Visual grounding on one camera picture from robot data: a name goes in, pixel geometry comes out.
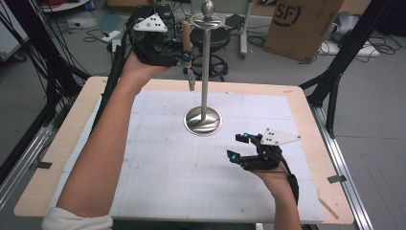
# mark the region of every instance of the metal knob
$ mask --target metal knob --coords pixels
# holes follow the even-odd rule
[[[214,14],[214,4],[212,1],[204,1],[201,7],[204,17],[212,17]]]

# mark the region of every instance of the white sleeve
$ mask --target white sleeve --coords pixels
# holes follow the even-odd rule
[[[42,220],[44,230],[111,230],[113,218],[103,216],[98,218],[81,218],[61,208],[51,208]]]

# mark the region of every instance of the wearable hand device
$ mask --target wearable hand device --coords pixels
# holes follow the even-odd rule
[[[269,139],[266,141],[262,139],[263,136],[261,134],[257,136],[248,133],[237,134],[236,141],[247,144],[251,141],[257,147],[258,155],[241,156],[237,152],[227,150],[230,162],[240,165],[246,171],[266,172],[276,169],[282,161],[286,167],[287,180],[297,205],[299,201],[299,184],[296,176],[292,174],[286,160],[283,158],[281,148],[277,145],[268,145],[266,141],[269,141]]]
[[[148,65],[176,66],[181,61],[192,59],[191,52],[183,50],[183,42],[168,39],[168,28],[158,13],[136,23],[132,28],[136,35],[132,40],[132,49],[138,60]]]

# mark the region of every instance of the metal base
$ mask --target metal base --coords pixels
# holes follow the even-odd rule
[[[223,124],[220,114],[210,107],[206,107],[206,119],[201,120],[201,114],[201,106],[189,110],[184,119],[186,129],[198,136],[210,136],[217,133]]]

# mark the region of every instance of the chrome stand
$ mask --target chrome stand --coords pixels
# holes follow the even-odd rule
[[[209,136],[218,132],[222,125],[220,114],[207,106],[210,63],[211,30],[224,26],[224,18],[214,13],[212,1],[202,4],[202,13],[191,18],[193,26],[205,31],[203,37],[203,73],[202,73],[202,105],[192,108],[186,113],[184,124],[186,129],[198,136]]]

